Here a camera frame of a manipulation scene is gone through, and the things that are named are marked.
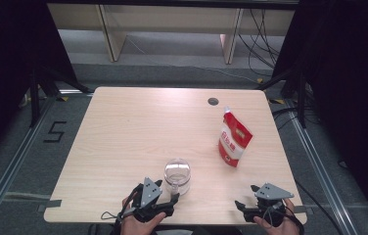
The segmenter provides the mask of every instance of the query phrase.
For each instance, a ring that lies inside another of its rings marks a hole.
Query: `cup of water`
[[[163,172],[166,181],[166,190],[171,194],[179,193],[180,196],[190,189],[191,169],[187,161],[183,159],[170,160]]]

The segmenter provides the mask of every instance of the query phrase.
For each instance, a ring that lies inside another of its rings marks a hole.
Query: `person's arm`
[[[126,198],[123,199],[122,205],[125,205]],[[143,223],[138,221],[133,215],[130,215],[123,219],[120,234],[121,235],[150,235],[154,228],[161,223],[161,221],[165,218],[165,213],[161,212],[157,214],[150,221]]]
[[[284,199],[285,205],[288,208],[287,215],[294,215],[294,204],[289,199]],[[273,227],[265,219],[255,216],[254,222],[262,227],[268,235],[299,235],[298,227],[288,218],[284,217],[284,221],[278,227]]]

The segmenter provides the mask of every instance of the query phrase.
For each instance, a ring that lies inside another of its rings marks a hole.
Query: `red package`
[[[239,159],[253,138],[248,129],[241,124],[226,107],[223,128],[218,141],[218,151],[221,158],[233,167],[237,167]]]

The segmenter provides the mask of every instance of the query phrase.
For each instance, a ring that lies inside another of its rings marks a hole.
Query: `light wood table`
[[[219,103],[212,106],[209,98]],[[237,168],[219,156],[224,107],[253,133]],[[301,206],[281,139],[262,91],[187,88],[100,87],[96,90],[69,152],[48,208],[49,222],[106,223],[121,201],[145,176],[163,180],[165,164],[185,159],[191,188],[163,224],[229,225],[246,223],[235,200],[253,207],[251,185],[265,182],[295,196]],[[164,188],[159,203],[169,201]],[[306,222],[306,214],[297,217]]]

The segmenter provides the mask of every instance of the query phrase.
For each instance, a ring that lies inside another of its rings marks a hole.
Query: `gray carpet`
[[[98,86],[144,86],[144,87],[202,87],[223,89],[254,89],[256,84],[240,77],[232,77],[222,72],[196,68],[178,67],[135,67],[135,66],[93,66],[73,65],[79,81],[96,88]],[[239,76],[248,76],[256,80],[259,76],[250,70],[223,70]],[[279,98],[283,84],[277,84],[266,91],[269,98]],[[33,143],[9,193],[0,207],[0,234],[87,234],[89,224],[47,223],[37,208],[47,202],[53,192],[60,172],[69,153],[77,129],[90,102],[90,97],[70,96],[65,102],[56,101],[47,114],[40,132]],[[285,105],[272,104],[272,111],[285,109]],[[340,167],[340,156],[331,143],[313,111],[306,111],[306,126],[315,148],[334,181],[339,194],[348,208],[352,221],[360,234],[368,234],[368,204],[361,194],[352,175]],[[9,130],[0,144],[0,177],[17,151],[19,143],[28,130],[30,106],[17,113]],[[54,121],[66,121],[58,124],[55,130],[64,135],[58,143],[45,143],[44,140],[56,139],[48,134]],[[290,162],[294,177],[333,216],[331,207],[319,184],[316,174],[300,143],[291,118],[280,115],[276,120],[279,133]],[[328,217],[316,206],[311,198],[299,189],[303,203],[308,208],[308,221],[305,234],[338,234]],[[101,234],[109,234],[104,226]],[[244,234],[263,234],[257,227],[241,228]]]

